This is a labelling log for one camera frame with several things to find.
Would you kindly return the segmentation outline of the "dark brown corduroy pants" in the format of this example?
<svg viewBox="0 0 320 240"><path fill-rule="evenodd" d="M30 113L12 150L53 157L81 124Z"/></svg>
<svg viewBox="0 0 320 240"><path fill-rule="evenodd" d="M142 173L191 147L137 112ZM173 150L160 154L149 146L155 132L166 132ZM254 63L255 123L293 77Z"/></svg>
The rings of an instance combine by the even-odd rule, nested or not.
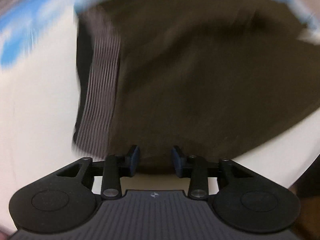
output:
<svg viewBox="0 0 320 240"><path fill-rule="evenodd" d="M273 0L110 0L78 15L74 143L93 157L235 158L319 107L319 46Z"/></svg>

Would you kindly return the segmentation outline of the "blue and white bedsheet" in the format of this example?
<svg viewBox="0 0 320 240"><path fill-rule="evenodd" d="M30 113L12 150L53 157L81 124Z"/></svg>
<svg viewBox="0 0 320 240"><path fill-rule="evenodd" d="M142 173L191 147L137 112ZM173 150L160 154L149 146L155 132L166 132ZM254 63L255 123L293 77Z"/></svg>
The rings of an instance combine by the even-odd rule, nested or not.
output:
<svg viewBox="0 0 320 240"><path fill-rule="evenodd" d="M28 3L17 18L1 19L1 228L9 233L16 231L12 195L80 156L72 150L79 101L76 1L41 0L35 13L27 13ZM319 20L319 0L291 2L303 19ZM318 155L319 110L235 161L290 187Z"/></svg>

